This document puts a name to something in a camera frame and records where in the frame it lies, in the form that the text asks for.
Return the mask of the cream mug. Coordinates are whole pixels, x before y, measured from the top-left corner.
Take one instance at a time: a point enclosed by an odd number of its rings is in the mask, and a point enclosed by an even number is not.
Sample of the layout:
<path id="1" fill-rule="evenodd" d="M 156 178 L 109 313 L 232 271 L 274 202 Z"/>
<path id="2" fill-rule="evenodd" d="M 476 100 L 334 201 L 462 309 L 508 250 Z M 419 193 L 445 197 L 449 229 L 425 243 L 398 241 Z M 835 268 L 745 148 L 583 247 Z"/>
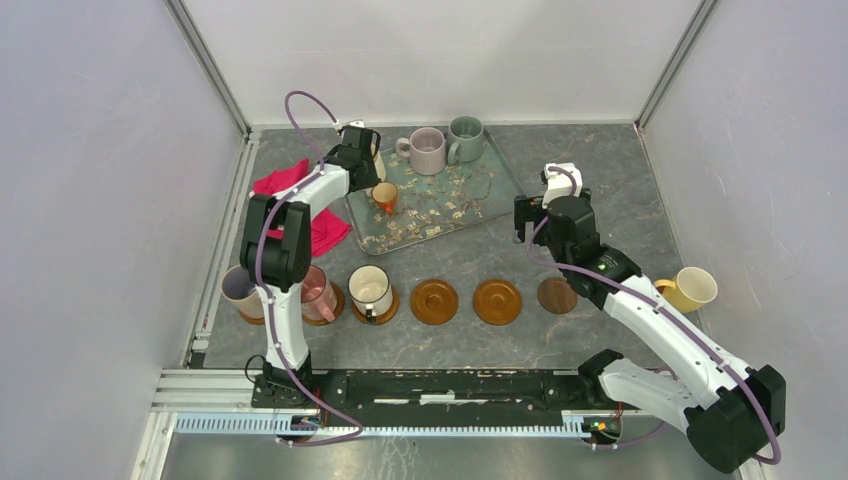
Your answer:
<path id="1" fill-rule="evenodd" d="M 382 160 L 382 155 L 376 148 L 373 148 L 373 154 L 374 154 L 374 156 L 373 156 L 374 166 L 375 166 L 375 169 L 376 169 L 378 182 L 382 183 L 386 179 L 386 169 L 385 169 L 384 162 Z"/>

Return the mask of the beige pink-handled mug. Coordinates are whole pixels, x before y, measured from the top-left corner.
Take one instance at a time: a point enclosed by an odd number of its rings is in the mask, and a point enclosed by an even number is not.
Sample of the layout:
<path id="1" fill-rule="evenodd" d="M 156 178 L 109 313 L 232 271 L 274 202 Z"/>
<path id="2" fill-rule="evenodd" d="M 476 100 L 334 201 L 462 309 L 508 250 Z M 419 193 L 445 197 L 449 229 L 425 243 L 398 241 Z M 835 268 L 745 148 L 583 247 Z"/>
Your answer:
<path id="1" fill-rule="evenodd" d="M 237 310 L 245 312 L 262 312 L 263 305 L 256 285 L 251 280 L 249 271 L 240 265 L 230 267 L 224 274 L 221 284 L 222 296 Z"/>

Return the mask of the wooden coaster five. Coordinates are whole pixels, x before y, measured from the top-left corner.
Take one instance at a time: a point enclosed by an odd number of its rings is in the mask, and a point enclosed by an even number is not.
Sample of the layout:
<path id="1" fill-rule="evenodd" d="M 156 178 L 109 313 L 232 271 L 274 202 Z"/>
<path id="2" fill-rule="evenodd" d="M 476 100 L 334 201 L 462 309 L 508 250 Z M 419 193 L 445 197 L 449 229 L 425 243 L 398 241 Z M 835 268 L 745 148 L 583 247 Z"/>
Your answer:
<path id="1" fill-rule="evenodd" d="M 515 285 L 504 279 L 489 279 L 476 288 L 472 297 L 476 315 L 485 323 L 504 326 L 521 313 L 522 296 Z"/>

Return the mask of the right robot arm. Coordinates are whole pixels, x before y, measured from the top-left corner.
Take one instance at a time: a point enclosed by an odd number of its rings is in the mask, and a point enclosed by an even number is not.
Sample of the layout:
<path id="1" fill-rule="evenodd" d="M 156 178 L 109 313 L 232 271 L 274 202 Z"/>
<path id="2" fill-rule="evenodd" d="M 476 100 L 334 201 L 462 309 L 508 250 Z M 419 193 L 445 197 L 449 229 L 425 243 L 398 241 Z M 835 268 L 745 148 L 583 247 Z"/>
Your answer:
<path id="1" fill-rule="evenodd" d="M 622 251 L 604 243 L 587 194 L 514 200 L 516 240 L 545 247 L 549 266 L 599 310 L 637 335 L 671 370 L 643 369 L 604 350 L 579 369 L 580 400 L 643 410 L 686 435 L 695 452 L 729 474 L 750 460 L 777 465 L 787 383 L 771 365 L 754 368 L 673 307 Z"/>

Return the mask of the wooden coaster two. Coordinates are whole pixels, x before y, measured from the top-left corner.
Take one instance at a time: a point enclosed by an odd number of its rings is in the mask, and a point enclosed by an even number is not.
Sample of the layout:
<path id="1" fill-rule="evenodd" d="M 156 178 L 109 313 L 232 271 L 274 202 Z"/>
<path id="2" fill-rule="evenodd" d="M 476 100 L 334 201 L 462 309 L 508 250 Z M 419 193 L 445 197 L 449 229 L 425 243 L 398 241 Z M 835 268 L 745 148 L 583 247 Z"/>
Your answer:
<path id="1" fill-rule="evenodd" d="M 452 285 L 440 279 L 428 279 L 418 284 L 410 297 L 414 317 L 426 325 L 442 325 L 457 313 L 459 297 Z"/>

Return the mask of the lilac mug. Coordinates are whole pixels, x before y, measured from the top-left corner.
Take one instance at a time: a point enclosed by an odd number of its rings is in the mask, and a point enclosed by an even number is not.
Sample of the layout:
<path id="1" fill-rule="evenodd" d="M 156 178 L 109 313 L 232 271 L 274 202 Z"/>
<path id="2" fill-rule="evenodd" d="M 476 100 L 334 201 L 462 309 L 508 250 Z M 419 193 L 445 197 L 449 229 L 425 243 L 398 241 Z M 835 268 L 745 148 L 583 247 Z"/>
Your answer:
<path id="1" fill-rule="evenodd" d="M 408 138 L 398 139 L 395 151 L 398 156 L 407 159 L 410 167 L 421 175 L 436 175 L 447 166 L 446 139 L 444 134 L 434 127 L 422 127 Z"/>

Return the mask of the white black-rimmed mug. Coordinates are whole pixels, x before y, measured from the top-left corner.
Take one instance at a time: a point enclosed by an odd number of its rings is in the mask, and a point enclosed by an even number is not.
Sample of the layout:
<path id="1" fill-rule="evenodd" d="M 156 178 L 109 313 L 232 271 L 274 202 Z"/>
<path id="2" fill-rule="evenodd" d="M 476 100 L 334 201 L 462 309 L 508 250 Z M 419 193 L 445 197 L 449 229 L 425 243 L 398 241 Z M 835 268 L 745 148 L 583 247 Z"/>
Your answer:
<path id="1" fill-rule="evenodd" d="M 389 317 L 395 306 L 394 287 L 387 272 L 376 265 L 357 268 L 348 280 L 355 311 L 364 322 L 377 325 Z"/>

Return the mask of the wooden coaster three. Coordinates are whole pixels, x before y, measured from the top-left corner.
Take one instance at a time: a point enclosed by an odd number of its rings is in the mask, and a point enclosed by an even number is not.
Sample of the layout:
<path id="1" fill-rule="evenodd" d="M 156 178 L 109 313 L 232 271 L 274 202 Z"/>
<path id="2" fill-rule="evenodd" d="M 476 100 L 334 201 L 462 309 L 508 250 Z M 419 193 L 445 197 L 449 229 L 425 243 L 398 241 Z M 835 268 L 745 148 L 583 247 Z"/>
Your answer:
<path id="1" fill-rule="evenodd" d="M 332 310 L 334 320 L 336 320 L 344 310 L 345 295 L 342 289 L 335 282 L 331 281 L 330 285 L 336 298 L 336 306 Z M 305 323 L 313 326 L 325 326 L 331 323 L 331 320 L 327 320 L 324 317 L 321 317 L 320 319 L 309 318 L 305 313 L 302 313 L 301 317 Z"/>

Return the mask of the yellow mug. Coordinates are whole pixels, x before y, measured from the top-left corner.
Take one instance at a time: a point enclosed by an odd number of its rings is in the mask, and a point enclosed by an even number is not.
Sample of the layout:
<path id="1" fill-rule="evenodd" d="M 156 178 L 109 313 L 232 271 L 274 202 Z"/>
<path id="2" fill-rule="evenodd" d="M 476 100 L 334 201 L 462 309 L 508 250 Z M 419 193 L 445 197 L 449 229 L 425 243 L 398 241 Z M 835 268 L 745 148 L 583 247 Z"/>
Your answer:
<path id="1" fill-rule="evenodd" d="M 690 313 L 712 302 L 718 295 L 715 278 L 699 267 L 685 267 L 672 279 L 653 283 L 665 300 L 681 313 Z"/>

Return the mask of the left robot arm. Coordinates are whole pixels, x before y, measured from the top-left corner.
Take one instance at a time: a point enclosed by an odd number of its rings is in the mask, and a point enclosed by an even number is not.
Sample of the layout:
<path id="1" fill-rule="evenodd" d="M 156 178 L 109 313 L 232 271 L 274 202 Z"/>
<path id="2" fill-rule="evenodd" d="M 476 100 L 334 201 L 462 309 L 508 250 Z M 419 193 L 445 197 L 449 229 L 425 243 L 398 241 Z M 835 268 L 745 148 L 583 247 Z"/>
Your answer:
<path id="1" fill-rule="evenodd" d="M 312 262 L 312 221 L 334 201 L 379 183 L 380 133 L 349 124 L 340 136 L 304 178 L 273 194 L 250 197 L 240 249 L 240 264 L 264 310 L 268 346 L 262 379 L 295 408 L 314 394 L 301 311 L 302 284 Z"/>

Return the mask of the green mug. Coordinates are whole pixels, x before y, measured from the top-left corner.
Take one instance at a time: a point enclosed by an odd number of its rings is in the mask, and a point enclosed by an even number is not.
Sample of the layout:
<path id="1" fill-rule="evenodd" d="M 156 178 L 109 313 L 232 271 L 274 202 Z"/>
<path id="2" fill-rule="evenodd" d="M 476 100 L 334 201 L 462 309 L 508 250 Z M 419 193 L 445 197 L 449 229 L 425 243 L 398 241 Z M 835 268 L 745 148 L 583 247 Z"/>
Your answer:
<path id="1" fill-rule="evenodd" d="M 460 116 L 453 119 L 447 132 L 450 165 L 478 160 L 484 151 L 484 125 L 476 117 Z"/>

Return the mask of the wooden coaster one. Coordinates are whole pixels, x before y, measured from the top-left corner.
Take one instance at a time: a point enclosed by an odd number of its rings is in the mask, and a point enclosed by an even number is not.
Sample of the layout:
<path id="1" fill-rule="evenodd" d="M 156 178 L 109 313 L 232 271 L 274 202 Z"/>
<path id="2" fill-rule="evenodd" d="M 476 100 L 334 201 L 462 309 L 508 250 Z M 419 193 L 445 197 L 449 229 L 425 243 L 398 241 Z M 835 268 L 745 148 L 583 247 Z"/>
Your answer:
<path id="1" fill-rule="evenodd" d="M 351 306 L 351 310 L 353 311 L 354 316 L 355 316 L 355 317 L 356 317 L 356 318 L 357 318 L 357 319 L 358 319 L 361 323 L 363 323 L 363 324 L 365 324 L 365 325 L 369 325 L 369 326 L 379 326 L 379 325 L 383 325 L 383 324 L 388 323 L 389 321 L 391 321 L 391 320 L 395 317 L 395 315 L 397 314 L 397 312 L 398 312 L 398 310 L 399 310 L 399 308 L 400 308 L 399 293 L 398 293 L 398 291 L 397 291 L 397 288 L 396 288 L 396 287 L 394 287 L 394 286 L 392 286 L 392 287 L 391 287 L 391 294 L 392 294 L 392 303 L 391 303 L 391 305 L 390 305 L 389 309 L 388 309 L 385 313 L 383 313 L 382 315 L 368 317 L 368 316 L 367 316 L 367 315 L 366 315 L 366 314 L 365 314 L 365 313 L 364 313 L 364 312 L 363 312 L 363 311 L 359 308 L 359 306 L 358 306 L 356 303 L 354 303 L 354 304 Z"/>

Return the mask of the pink mug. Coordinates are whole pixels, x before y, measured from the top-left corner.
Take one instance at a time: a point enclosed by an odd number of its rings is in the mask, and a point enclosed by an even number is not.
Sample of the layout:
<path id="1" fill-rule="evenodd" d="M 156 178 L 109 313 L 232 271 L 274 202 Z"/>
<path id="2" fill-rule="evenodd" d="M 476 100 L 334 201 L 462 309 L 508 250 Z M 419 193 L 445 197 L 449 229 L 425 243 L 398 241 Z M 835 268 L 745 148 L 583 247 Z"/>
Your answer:
<path id="1" fill-rule="evenodd" d="M 302 282 L 302 313 L 305 313 L 312 319 L 324 317 L 327 320 L 331 320 L 331 322 L 335 321 L 332 310 L 336 306 L 336 298 L 330 282 L 321 268 L 317 266 L 309 267 L 306 277 Z"/>

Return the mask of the wooden coaster four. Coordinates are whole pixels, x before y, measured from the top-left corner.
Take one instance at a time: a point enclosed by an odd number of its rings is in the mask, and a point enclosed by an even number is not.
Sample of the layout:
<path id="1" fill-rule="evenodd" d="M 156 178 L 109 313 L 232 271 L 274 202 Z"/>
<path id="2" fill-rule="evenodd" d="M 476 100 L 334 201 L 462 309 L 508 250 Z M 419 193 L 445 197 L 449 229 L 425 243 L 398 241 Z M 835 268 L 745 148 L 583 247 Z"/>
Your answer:
<path id="1" fill-rule="evenodd" d="M 247 323 L 252 325 L 263 325 L 265 323 L 265 318 L 262 312 L 245 312 L 239 311 L 240 317 Z"/>

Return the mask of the dark walnut coaster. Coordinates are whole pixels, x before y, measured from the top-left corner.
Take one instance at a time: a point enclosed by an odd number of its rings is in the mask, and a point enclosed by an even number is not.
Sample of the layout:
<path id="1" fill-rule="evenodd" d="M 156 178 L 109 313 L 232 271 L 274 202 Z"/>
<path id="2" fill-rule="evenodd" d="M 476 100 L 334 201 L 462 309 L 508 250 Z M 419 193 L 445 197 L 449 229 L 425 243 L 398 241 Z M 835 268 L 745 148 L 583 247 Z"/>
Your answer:
<path id="1" fill-rule="evenodd" d="M 550 277 L 539 284 L 537 300 L 548 312 L 561 315 L 577 306 L 578 295 L 565 278 Z"/>

